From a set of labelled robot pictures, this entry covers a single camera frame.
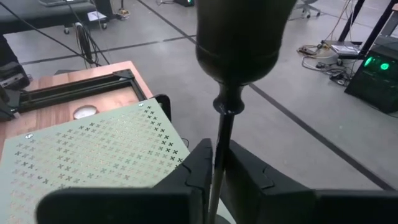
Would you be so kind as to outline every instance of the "floor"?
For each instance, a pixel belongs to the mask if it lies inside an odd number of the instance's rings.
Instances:
[[[233,139],[308,187],[398,189],[398,119],[345,94],[327,76],[302,68],[295,52],[329,34],[344,2],[319,0],[314,6],[323,11],[320,17],[292,13],[277,65],[243,91],[246,109],[236,118]],[[388,3],[366,1],[352,39],[366,40]],[[133,61],[153,93],[171,97],[173,124],[191,150],[202,138],[215,142],[218,114],[212,101],[218,85],[195,58],[196,9],[158,6],[155,0],[125,0],[125,8],[131,12],[128,20],[111,21],[107,30],[93,27],[97,43],[109,49],[105,55],[112,62]],[[343,16],[334,38],[345,22]],[[70,35],[63,27],[43,31],[77,50],[73,30]],[[80,58],[34,31],[6,37],[34,78],[85,68]]]

